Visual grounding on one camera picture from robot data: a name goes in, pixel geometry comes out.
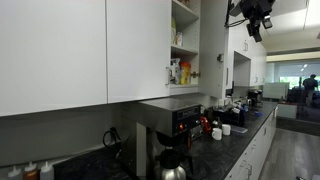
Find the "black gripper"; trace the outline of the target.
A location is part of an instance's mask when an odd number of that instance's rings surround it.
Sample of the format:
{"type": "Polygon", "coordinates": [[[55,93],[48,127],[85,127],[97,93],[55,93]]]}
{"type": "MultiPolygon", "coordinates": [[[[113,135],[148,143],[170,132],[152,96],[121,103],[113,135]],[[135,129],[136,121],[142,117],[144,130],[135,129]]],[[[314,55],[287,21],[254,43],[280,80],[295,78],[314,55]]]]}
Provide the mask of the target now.
{"type": "Polygon", "coordinates": [[[264,16],[270,16],[275,1],[276,0],[241,0],[239,2],[243,16],[249,20],[249,24],[246,25],[249,36],[253,36],[256,42],[262,41],[259,25],[263,24],[262,18],[264,16]]]}

